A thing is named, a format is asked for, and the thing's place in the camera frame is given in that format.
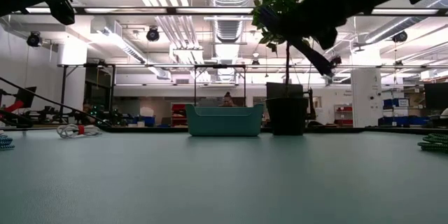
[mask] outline plant stem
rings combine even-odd
[[[291,47],[291,44],[289,41],[286,42],[286,78],[285,78],[285,97],[289,97],[289,48]]]

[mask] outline coiled cable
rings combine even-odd
[[[102,134],[99,131],[98,127],[95,127],[93,125],[83,126],[83,125],[61,125],[56,129],[56,132],[61,136],[63,139],[70,139],[77,136],[88,136],[88,137],[95,137]]]
[[[429,134],[423,138],[425,142],[418,145],[423,151],[440,151],[448,153],[448,135],[446,134]]]
[[[0,151],[13,150],[15,146],[11,145],[12,142],[12,138],[6,136],[3,131],[0,131]]]

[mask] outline black plant pot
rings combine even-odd
[[[308,98],[266,100],[274,135],[302,136],[307,119]]]

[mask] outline person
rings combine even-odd
[[[230,95],[230,92],[225,93],[224,95],[224,102],[220,105],[220,107],[236,107],[233,103],[232,96]]]

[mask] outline teal plastic bin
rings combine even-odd
[[[256,137],[261,130],[263,105],[253,108],[194,107],[186,104],[188,131],[203,137]]]

